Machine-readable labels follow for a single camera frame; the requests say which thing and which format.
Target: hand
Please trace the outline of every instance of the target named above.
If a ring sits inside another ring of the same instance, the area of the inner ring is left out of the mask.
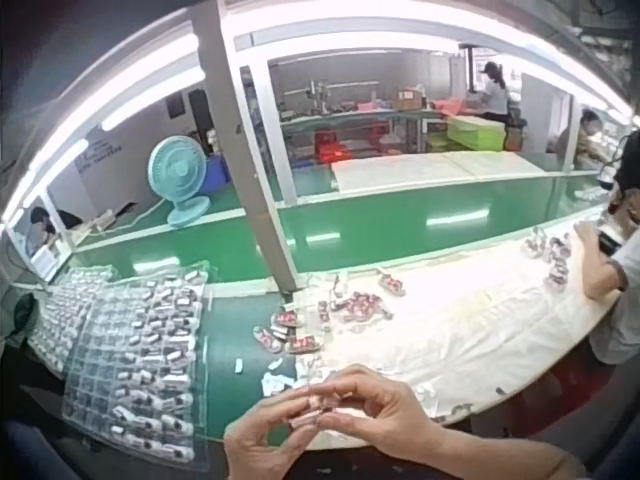
[[[309,391],[312,395],[337,395],[343,399],[341,407],[360,409],[368,417],[325,413],[316,422],[319,428],[360,438],[395,458],[423,463],[426,456],[437,455],[447,434],[427,417],[407,384],[383,378],[361,365],[349,367]]]
[[[227,427],[224,449],[230,480],[282,480],[318,434],[314,425],[294,431],[281,447],[270,447],[267,435],[278,425],[309,408],[308,389],[288,392],[259,402]]]
[[[585,247],[599,248],[598,231],[592,222],[578,222],[574,228]]]

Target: fan stand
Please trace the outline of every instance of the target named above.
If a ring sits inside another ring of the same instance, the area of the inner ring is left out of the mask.
[[[169,214],[167,222],[173,228],[182,228],[204,215],[210,205],[209,197],[194,197],[189,200],[173,202],[174,209]]]

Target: cardboard box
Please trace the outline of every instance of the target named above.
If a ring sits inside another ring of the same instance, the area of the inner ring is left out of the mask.
[[[400,112],[405,110],[420,110],[422,108],[422,93],[411,88],[403,88],[398,91],[393,100],[393,109]]]

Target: worker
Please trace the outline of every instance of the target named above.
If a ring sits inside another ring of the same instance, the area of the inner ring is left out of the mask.
[[[640,351],[640,132],[629,137],[623,150],[609,212],[626,240],[611,258],[600,252],[593,223],[580,222],[576,232],[584,247],[584,294],[599,300],[615,290],[623,291],[613,310],[589,335],[596,359],[619,365]]]
[[[81,219],[64,210],[58,210],[58,216],[67,230],[82,225]],[[34,250],[32,253],[35,253],[42,245],[50,245],[59,238],[59,233],[51,223],[51,215],[44,208],[35,207],[31,210],[31,224],[35,229],[35,232],[29,234],[30,242],[33,244],[32,250]],[[32,238],[34,233],[39,234],[40,241]]]
[[[332,411],[294,430],[279,448],[267,435],[309,408],[312,396],[342,398],[366,416]],[[482,439],[433,422],[411,388],[354,365],[321,384],[262,400],[227,428],[224,448],[230,480],[281,480],[321,430],[359,438],[382,453],[428,465],[465,480],[581,478],[583,467],[544,443]]]
[[[480,97],[484,110],[481,116],[506,125],[509,121],[509,92],[502,69],[494,62],[487,62],[482,73],[489,77],[489,82]]]
[[[580,130],[578,130],[578,144],[576,146],[576,160],[579,160],[580,157],[588,157],[601,163],[609,161],[607,156],[596,148],[590,138],[601,132],[602,128],[602,120],[596,112],[588,108],[582,111]],[[554,149],[555,153],[562,159],[566,157],[567,148],[569,148],[569,129],[570,127],[565,128],[560,134]]]

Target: finger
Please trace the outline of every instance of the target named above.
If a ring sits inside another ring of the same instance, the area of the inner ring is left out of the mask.
[[[376,420],[354,417],[344,413],[324,413],[318,417],[316,425],[321,430],[334,430],[368,443],[375,443],[380,435]]]
[[[304,453],[318,433],[320,430],[315,425],[305,425],[289,435],[289,438],[280,447],[280,452],[293,463]]]
[[[318,383],[309,387],[311,395],[345,397],[354,396],[363,400],[386,405],[393,393],[393,387],[383,378],[367,375],[351,375],[344,378],[329,379],[324,383]]]
[[[293,400],[295,398],[301,398],[309,395],[309,387],[304,386],[301,388],[295,388],[292,390],[287,390],[286,392],[280,393],[278,395],[274,395],[273,397],[264,398],[260,400],[256,407],[270,407],[272,405],[276,405],[278,403],[285,402],[287,400]]]
[[[247,413],[236,425],[242,435],[262,435],[277,425],[286,423],[309,408],[309,398],[294,398],[275,405],[260,406]]]
[[[376,372],[371,370],[366,365],[362,365],[360,363],[354,363],[353,365],[349,365],[347,368],[343,368],[342,370],[339,370],[338,372],[331,375],[329,378],[342,378],[342,377],[348,377],[349,375],[356,375],[356,374],[372,375],[374,377],[379,376]]]

